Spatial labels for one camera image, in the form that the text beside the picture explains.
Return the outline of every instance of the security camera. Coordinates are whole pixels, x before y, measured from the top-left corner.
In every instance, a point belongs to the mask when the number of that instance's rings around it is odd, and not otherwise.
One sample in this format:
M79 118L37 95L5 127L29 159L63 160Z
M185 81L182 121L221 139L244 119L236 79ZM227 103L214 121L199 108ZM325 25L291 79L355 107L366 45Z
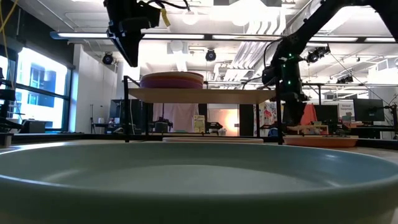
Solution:
M114 58L112 56L112 52L106 52L104 58L102 58L102 62L105 65L112 65L114 62Z
M208 62L212 62L214 60L216 60L216 52L214 51L214 49L208 49L207 53L206 53L206 61Z

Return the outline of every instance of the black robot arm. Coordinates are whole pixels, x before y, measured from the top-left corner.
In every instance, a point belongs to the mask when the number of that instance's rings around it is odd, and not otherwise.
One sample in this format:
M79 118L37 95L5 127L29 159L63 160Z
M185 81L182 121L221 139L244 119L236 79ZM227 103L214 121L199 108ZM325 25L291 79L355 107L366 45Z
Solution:
M308 41L343 7L371 6L378 12L390 33L398 42L398 1L396 0L325 0L304 22L300 29L282 39L272 58L271 65L263 71L262 81L269 83L275 77L281 80L280 98L295 124L299 124L308 98L303 94L300 78L300 54Z

